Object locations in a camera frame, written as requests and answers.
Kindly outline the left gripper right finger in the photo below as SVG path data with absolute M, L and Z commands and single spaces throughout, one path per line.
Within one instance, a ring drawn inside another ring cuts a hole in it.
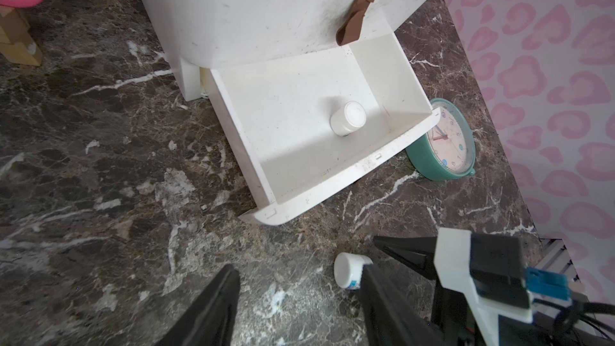
M 442 345 L 375 264 L 363 266 L 360 303 L 370 345 Z

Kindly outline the white paint can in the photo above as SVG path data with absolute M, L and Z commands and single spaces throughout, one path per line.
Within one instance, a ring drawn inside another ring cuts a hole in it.
M 342 252 L 334 262 L 334 277 L 342 289 L 359 290 L 365 265 L 373 264 L 368 256 Z
M 330 118 L 330 127 L 340 136 L 348 136 L 360 130 L 367 122 L 367 113 L 356 101 L 350 101 L 335 111 Z

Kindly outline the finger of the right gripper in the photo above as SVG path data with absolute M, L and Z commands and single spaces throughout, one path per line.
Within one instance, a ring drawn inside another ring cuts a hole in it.
M 437 237 L 395 238 L 375 236 L 374 245 L 394 260 L 428 280 L 437 280 L 434 257 Z

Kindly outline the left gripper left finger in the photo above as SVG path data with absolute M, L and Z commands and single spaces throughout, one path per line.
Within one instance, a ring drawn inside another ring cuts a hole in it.
M 158 345 L 229 345 L 240 298 L 240 272 L 226 264 Z

